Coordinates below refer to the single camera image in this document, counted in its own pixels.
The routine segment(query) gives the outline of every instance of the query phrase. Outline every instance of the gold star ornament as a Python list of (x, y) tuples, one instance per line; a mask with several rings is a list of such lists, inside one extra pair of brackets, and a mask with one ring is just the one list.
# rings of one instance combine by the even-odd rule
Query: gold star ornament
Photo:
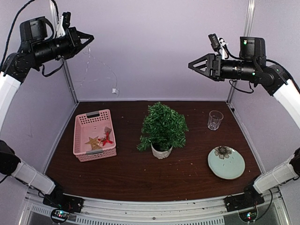
[(90, 144), (92, 147), (92, 150), (101, 149), (100, 142), (98, 141), (98, 137), (91, 138), (89, 137), (90, 141), (86, 142), (85, 144)]

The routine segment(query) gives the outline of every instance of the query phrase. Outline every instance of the gray basket handle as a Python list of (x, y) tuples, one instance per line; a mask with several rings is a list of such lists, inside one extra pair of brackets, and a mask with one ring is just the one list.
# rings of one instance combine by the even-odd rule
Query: gray basket handle
[(87, 151), (86, 154), (87, 155), (95, 155), (98, 153), (103, 153), (104, 151), (102, 149), (97, 149), (97, 150), (92, 150), (92, 151)]
[(86, 117), (88, 119), (93, 118), (93, 117), (97, 117), (97, 116), (100, 116), (99, 111), (89, 112), (89, 113), (86, 114)]

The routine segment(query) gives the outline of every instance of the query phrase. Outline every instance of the round plate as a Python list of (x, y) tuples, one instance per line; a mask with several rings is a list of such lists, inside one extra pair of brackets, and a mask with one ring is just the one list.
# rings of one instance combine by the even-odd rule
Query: round plate
[(208, 155), (208, 165), (215, 175), (226, 180), (236, 179), (245, 171), (244, 158), (227, 146), (214, 148)]

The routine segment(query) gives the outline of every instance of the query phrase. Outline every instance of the robotic arm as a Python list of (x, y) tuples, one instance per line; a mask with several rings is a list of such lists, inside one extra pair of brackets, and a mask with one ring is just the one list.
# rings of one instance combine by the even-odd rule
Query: robotic arm
[[(65, 60), (74, 57), (94, 40), (92, 35), (79, 32), (76, 27), (69, 27), (70, 17), (70, 12), (63, 13), (56, 34), (52, 24), (44, 16), (21, 23), (21, 46), (18, 52), (6, 58), (0, 72), (0, 131), (13, 97), (31, 68), (40, 71), (42, 66), (42, 74), (45, 77), (51, 76), (61, 69)], [(48, 36), (46, 25), (52, 30), (48, 39), (45, 39)], [(62, 65), (45, 75), (43, 63), (60, 59), (63, 61)], [(69, 211), (70, 205), (74, 212), (81, 210), (83, 199), (64, 195), (59, 184), (22, 161), (4, 141), (0, 141), (0, 173), (15, 177), (37, 189), (45, 197), (44, 204), (65, 211)]]
[[(240, 56), (228, 51), (223, 39), (209, 35), (211, 46), (217, 55), (210, 53), (188, 64), (188, 68), (212, 79), (244, 80), (256, 87), (261, 84), (290, 114), (300, 129), (300, 90), (292, 76), (280, 65), (266, 66), (265, 41), (258, 37), (240, 37)], [(225, 60), (223, 53), (237, 60)], [(263, 203), (261, 193), (300, 176), (300, 148), (285, 162), (260, 175), (244, 188), (243, 196), (225, 198), (228, 211), (252, 207)]]

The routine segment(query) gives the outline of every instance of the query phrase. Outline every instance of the clear glass cup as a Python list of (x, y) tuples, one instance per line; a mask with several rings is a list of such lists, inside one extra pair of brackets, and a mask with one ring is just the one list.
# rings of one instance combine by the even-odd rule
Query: clear glass cup
[(211, 130), (217, 130), (224, 118), (223, 114), (219, 111), (213, 110), (210, 111), (209, 118), (208, 118), (208, 128)]

